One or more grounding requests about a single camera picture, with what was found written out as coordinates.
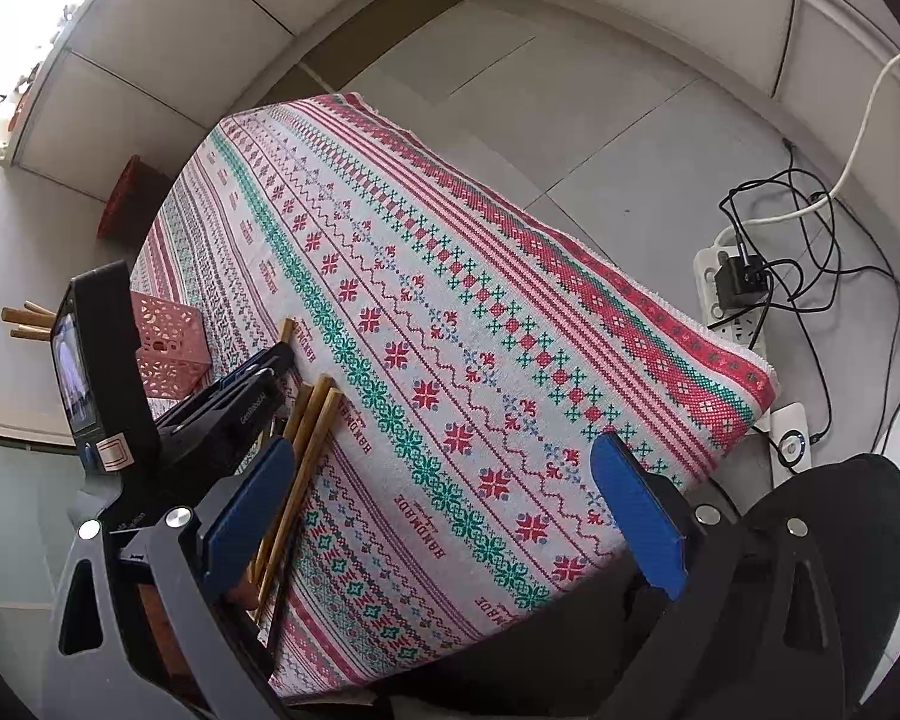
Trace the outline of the white kitchen cabinets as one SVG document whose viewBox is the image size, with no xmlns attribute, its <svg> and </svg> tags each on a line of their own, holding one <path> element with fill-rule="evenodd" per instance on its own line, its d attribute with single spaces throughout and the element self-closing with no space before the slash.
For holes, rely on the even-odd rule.
<svg viewBox="0 0 900 720">
<path fill-rule="evenodd" d="M 315 55 L 347 80 L 458 0 L 86 0 L 50 50 L 9 161 L 94 199 L 142 158 L 176 171 L 199 133 Z M 888 0 L 535 0 L 683 60 L 826 161 L 900 237 L 900 70 Z"/>
</svg>

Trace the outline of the pink perforated plastic basket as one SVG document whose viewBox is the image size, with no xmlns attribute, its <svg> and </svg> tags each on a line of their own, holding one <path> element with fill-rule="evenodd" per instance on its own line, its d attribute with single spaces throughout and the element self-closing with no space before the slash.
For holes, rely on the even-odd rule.
<svg viewBox="0 0 900 720">
<path fill-rule="evenodd" d="M 183 400 L 211 369 L 198 309 L 148 294 L 131 293 L 141 346 L 137 369 L 149 398 Z"/>
</svg>

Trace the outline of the white device on floor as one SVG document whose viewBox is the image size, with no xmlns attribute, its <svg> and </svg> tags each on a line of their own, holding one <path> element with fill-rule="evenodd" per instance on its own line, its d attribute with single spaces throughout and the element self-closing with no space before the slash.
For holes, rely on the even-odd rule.
<svg viewBox="0 0 900 720">
<path fill-rule="evenodd" d="M 774 488 L 813 466 L 808 419 L 801 403 L 795 401 L 770 413 L 769 442 L 770 479 Z"/>
</svg>

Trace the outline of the person's dark trouser leg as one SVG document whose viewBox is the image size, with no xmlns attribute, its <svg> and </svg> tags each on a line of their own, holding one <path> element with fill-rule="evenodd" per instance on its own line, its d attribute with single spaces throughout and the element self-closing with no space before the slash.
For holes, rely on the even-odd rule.
<svg viewBox="0 0 900 720">
<path fill-rule="evenodd" d="M 626 544 L 616 566 L 395 691 L 471 715 L 850 717 L 900 610 L 898 467 L 860 454 L 811 468 L 738 518 L 686 502 L 676 600 Z"/>
</svg>

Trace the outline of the white power strip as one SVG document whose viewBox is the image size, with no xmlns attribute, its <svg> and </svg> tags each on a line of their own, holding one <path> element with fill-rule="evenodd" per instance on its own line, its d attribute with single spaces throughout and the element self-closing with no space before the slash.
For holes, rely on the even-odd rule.
<svg viewBox="0 0 900 720">
<path fill-rule="evenodd" d="M 759 255 L 745 254 L 739 245 L 713 244 L 694 255 L 692 271 L 702 322 L 725 340 L 767 358 L 770 279 L 763 265 Z"/>
</svg>

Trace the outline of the dark bin with red liner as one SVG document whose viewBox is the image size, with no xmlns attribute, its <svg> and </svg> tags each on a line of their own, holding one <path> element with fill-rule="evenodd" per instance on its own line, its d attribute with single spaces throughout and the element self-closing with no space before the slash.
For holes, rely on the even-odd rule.
<svg viewBox="0 0 900 720">
<path fill-rule="evenodd" d="M 131 156 L 105 203 L 97 237 L 139 249 L 171 188 L 169 176 Z"/>
</svg>

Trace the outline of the patterned red green tablecloth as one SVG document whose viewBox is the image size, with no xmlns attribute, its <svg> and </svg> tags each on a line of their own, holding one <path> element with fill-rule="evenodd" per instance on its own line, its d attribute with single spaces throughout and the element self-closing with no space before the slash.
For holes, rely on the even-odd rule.
<svg viewBox="0 0 900 720">
<path fill-rule="evenodd" d="M 307 699 L 458 652 L 624 551 L 590 472 L 621 437 L 702 483 L 779 395 L 731 343 L 354 93 L 222 119 L 137 257 L 215 372 L 295 325 L 343 394 L 302 505 L 271 687 Z"/>
</svg>

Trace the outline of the black power adapter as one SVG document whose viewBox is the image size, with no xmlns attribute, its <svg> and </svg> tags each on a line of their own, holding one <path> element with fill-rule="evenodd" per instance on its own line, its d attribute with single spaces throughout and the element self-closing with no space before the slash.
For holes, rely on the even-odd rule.
<svg viewBox="0 0 900 720">
<path fill-rule="evenodd" d="M 770 273 L 759 255 L 731 255 L 720 260 L 715 273 L 718 305 L 725 310 L 748 309 L 770 294 Z"/>
</svg>

